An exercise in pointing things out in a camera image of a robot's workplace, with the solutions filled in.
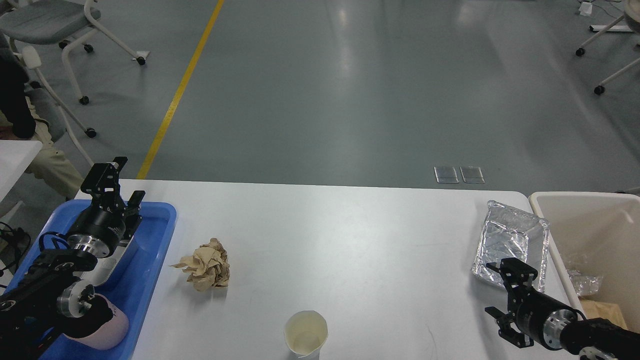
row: paper cup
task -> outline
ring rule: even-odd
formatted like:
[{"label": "paper cup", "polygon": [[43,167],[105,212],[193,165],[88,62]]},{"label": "paper cup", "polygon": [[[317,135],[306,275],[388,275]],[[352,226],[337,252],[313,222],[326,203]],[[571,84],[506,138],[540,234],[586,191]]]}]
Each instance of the paper cup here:
[{"label": "paper cup", "polygon": [[328,335],[326,320],[313,310],[294,314],[284,326],[284,340],[298,359],[317,357]]},{"label": "paper cup", "polygon": [[107,302],[107,306],[113,312],[113,318],[102,325],[100,329],[96,330],[93,334],[85,336],[84,338],[72,338],[65,335],[71,340],[75,340],[81,344],[85,344],[88,347],[92,347],[98,350],[107,350],[118,345],[122,339],[124,339],[127,331],[129,330],[129,318],[119,308],[113,305],[109,299],[96,294],[96,296],[102,297]]}]

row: white table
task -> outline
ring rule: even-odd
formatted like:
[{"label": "white table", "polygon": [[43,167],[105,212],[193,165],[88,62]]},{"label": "white table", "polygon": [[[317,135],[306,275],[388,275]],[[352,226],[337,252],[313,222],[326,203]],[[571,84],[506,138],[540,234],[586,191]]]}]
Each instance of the white table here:
[{"label": "white table", "polygon": [[[520,193],[121,184],[123,198],[145,190],[178,211],[134,360],[290,359],[284,324],[305,309],[328,323],[321,359],[575,360],[501,339],[483,309],[505,311],[506,292],[469,271],[486,202],[530,210]],[[199,293],[168,265],[212,237],[228,250],[230,285]],[[552,264],[547,293],[567,301]]]},{"label": "white table", "polygon": [[35,140],[0,140],[0,201],[41,148],[42,143]]}]

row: beige pants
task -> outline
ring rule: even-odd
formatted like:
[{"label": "beige pants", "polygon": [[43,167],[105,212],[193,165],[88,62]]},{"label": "beige pants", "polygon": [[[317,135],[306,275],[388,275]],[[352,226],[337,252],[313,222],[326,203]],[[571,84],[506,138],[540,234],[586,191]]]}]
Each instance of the beige pants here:
[{"label": "beige pants", "polygon": [[[42,143],[42,149],[33,159],[27,170],[28,174],[33,174],[37,179],[43,179],[53,190],[60,195],[73,199],[83,182],[82,176],[76,168],[69,162],[65,153],[53,147],[51,134],[47,123],[36,114],[35,107],[27,98],[31,116],[36,119],[36,132],[31,138]],[[0,112],[0,126],[11,126],[4,114]]]}]

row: trash bin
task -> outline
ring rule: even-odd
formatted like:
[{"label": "trash bin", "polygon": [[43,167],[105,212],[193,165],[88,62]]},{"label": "trash bin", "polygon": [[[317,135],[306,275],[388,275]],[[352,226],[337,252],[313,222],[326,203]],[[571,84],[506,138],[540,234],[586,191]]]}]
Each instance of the trash bin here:
[{"label": "trash bin", "polygon": [[531,208],[550,222],[549,253],[570,305],[581,309],[562,257],[584,254],[583,272],[604,277],[591,300],[620,305],[631,331],[640,331],[640,197],[617,193],[537,192]]}]

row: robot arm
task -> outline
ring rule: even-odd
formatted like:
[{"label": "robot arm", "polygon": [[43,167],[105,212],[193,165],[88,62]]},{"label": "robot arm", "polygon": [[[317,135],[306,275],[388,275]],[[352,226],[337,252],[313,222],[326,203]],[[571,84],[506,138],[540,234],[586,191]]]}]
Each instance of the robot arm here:
[{"label": "robot arm", "polygon": [[508,293],[507,313],[484,309],[496,319],[501,338],[519,348],[535,341],[549,350],[565,349],[581,360],[637,359],[640,334],[602,318],[587,320],[579,310],[536,291],[531,284],[538,271],[533,267],[517,258],[502,259],[500,267],[486,266],[500,274]]},{"label": "robot arm", "polygon": [[81,338],[96,331],[113,314],[95,296],[93,284],[74,272],[93,270],[99,258],[128,243],[141,222],[136,191],[125,205],[118,175],[127,158],[95,164],[81,190],[92,196],[88,208],[71,225],[69,249],[42,249],[18,283],[0,296],[0,354],[7,359],[38,359],[61,334]]}]

